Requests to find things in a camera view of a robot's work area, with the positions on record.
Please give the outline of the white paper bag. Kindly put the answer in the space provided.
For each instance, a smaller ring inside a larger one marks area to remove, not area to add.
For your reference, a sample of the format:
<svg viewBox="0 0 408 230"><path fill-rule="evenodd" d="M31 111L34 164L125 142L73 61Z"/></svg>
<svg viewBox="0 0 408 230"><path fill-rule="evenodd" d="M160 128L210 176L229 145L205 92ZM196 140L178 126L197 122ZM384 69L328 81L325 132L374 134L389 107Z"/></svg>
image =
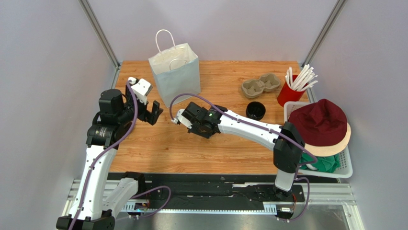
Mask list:
<svg viewBox="0 0 408 230"><path fill-rule="evenodd" d="M158 43L160 32L167 32L172 47L161 50ZM201 93L199 57L188 43L175 44L172 33L161 29L155 35L158 53L148 59L159 95L167 108L171 101L179 103L186 96L177 98L182 93Z"/></svg>

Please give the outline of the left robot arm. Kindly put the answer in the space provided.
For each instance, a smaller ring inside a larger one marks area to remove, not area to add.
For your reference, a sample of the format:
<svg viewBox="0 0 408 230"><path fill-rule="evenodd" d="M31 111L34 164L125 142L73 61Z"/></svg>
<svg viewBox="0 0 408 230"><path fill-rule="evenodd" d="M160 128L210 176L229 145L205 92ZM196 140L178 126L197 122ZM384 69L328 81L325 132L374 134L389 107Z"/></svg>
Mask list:
<svg viewBox="0 0 408 230"><path fill-rule="evenodd" d="M109 89L101 93L99 112L87 131L86 162L78 193L66 216L57 219L58 230L112 230L128 200L145 188L142 173L126 172L116 188L104 197L105 185L119 144L133 131L136 120L154 125L163 112L157 101L148 111L152 85L129 80L125 93Z"/></svg>

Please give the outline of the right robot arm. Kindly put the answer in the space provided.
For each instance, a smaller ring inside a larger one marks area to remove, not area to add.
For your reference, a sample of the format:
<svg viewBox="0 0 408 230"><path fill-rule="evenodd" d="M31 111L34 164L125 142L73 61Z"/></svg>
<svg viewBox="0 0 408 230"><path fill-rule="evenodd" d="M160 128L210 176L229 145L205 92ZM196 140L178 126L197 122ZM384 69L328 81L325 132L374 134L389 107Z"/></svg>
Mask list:
<svg viewBox="0 0 408 230"><path fill-rule="evenodd" d="M194 102L179 110L173 121L178 125L185 125L188 133L204 138L210 138L217 133L230 134L271 150L273 164L278 170L273 192L279 198L292 195L300 157L305 150L305 142L294 124L267 124L243 117L219 105L206 109Z"/></svg>

